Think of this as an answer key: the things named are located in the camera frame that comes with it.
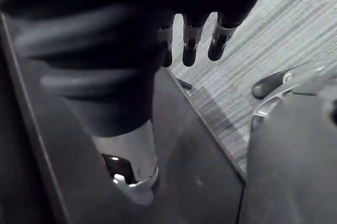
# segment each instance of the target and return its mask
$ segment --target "desk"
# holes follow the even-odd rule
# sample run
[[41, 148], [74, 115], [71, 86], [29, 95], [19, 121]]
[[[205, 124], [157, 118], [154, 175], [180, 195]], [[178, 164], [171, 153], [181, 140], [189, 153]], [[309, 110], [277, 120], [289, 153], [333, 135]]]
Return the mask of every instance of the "desk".
[[155, 200], [130, 203], [113, 186], [92, 140], [39, 78], [43, 63], [21, 60], [5, 23], [7, 62], [48, 198], [59, 223], [237, 222], [244, 178], [169, 70], [155, 79], [154, 134], [160, 169]]

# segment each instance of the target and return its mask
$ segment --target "gray carpet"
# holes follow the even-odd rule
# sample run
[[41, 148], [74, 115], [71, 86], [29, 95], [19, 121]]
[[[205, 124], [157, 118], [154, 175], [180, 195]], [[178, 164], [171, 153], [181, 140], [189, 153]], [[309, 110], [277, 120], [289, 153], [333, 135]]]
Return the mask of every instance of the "gray carpet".
[[245, 170], [249, 119], [258, 103], [252, 84], [293, 65], [336, 57], [337, 0], [259, 0], [214, 63], [207, 51], [215, 19], [212, 14], [205, 24], [196, 63], [185, 67], [183, 21], [176, 16], [171, 70], [193, 84], [193, 102]]

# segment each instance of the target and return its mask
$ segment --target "black plastic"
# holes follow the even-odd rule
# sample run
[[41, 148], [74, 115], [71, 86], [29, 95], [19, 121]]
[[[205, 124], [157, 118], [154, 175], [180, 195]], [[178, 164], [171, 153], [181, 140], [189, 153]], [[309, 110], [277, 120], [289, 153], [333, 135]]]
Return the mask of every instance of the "black plastic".
[[183, 63], [185, 66], [190, 67], [194, 64], [196, 57], [196, 50], [191, 47], [184, 47]]
[[283, 76], [286, 71], [276, 72], [272, 75], [269, 75], [258, 82], [254, 83], [252, 87], [252, 94], [257, 99], [264, 99], [277, 87], [283, 84]]
[[167, 42], [161, 42], [164, 50], [166, 51], [164, 56], [164, 62], [162, 64], [163, 67], [170, 67], [172, 64], [172, 50], [168, 48]]
[[333, 109], [323, 98], [288, 94], [251, 134], [248, 223], [336, 222]]
[[185, 90], [191, 90], [193, 88], [193, 85], [190, 83], [187, 83], [179, 78], [177, 78], [177, 81], [180, 83], [181, 87], [184, 88]]
[[226, 47], [227, 38], [225, 36], [220, 36], [215, 43], [211, 42], [208, 56], [211, 61], [218, 61], [223, 54], [223, 51]]
[[0, 223], [56, 224], [1, 43], [0, 111]]

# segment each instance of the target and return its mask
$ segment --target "chair leg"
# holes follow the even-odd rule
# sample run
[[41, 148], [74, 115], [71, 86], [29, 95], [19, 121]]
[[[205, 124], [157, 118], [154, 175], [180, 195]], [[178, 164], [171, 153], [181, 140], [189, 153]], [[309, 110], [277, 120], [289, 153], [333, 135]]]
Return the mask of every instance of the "chair leg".
[[181, 87], [186, 89], [186, 90], [190, 90], [193, 86], [190, 83], [187, 83], [179, 78], [176, 77], [176, 79], [178, 80], [178, 82], [180, 83]]

